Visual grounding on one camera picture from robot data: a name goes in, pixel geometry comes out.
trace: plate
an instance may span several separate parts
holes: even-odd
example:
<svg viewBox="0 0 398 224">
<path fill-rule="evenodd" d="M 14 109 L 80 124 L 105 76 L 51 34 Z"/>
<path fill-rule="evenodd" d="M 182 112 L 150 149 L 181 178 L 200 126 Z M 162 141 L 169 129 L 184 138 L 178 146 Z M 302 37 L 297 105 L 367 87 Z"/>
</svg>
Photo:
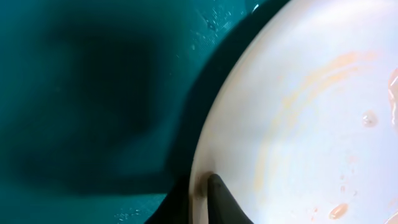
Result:
<svg viewBox="0 0 398 224">
<path fill-rule="evenodd" d="M 398 223 L 398 1 L 293 0 L 232 69 L 190 181 L 221 176 L 254 223 Z"/>
</svg>

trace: teal surface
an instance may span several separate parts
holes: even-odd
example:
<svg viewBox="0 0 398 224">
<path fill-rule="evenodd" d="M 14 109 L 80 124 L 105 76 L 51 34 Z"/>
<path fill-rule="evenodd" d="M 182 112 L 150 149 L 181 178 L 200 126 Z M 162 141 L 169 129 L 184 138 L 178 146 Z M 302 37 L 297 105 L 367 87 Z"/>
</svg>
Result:
<svg viewBox="0 0 398 224">
<path fill-rule="evenodd" d="M 143 223 L 265 22 L 204 65 L 257 4 L 0 2 L 0 223 Z"/>
</svg>

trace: white plate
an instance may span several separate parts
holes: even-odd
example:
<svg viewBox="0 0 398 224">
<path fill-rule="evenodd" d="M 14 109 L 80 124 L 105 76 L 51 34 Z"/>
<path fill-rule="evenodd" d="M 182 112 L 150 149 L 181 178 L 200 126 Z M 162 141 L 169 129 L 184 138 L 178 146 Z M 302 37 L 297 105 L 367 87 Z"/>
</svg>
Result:
<svg viewBox="0 0 398 224">
<path fill-rule="evenodd" d="M 208 222 L 198 192 L 209 172 L 254 223 L 387 222 L 398 210 L 397 67 L 397 0 L 288 3 L 207 117 L 191 173 L 193 223 Z"/>
</svg>

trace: food residue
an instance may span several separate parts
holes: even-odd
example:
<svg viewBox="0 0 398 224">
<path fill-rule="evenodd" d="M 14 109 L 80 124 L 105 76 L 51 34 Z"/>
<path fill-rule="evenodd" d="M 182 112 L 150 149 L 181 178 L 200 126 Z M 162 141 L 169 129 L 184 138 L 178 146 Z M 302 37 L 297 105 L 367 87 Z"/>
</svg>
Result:
<svg viewBox="0 0 398 224">
<path fill-rule="evenodd" d="M 362 123 L 363 126 L 367 128 L 375 127 L 375 125 L 377 125 L 376 114 L 371 110 L 366 111 L 365 113 L 362 114 Z"/>
<path fill-rule="evenodd" d="M 390 79 L 388 80 L 388 100 L 390 102 L 391 106 L 391 124 L 392 126 L 398 130 L 397 124 L 396 124 L 396 118 L 398 115 L 397 111 L 397 98 L 398 98 L 398 68 L 395 69 L 390 76 Z"/>
<path fill-rule="evenodd" d="M 347 203 L 342 203 L 339 204 L 336 208 L 334 208 L 330 213 L 329 213 L 329 218 L 332 220 L 336 220 L 341 218 L 348 210 L 348 204 Z"/>
<path fill-rule="evenodd" d="M 393 214 L 386 222 L 385 224 L 398 224 L 398 212 Z"/>
</svg>

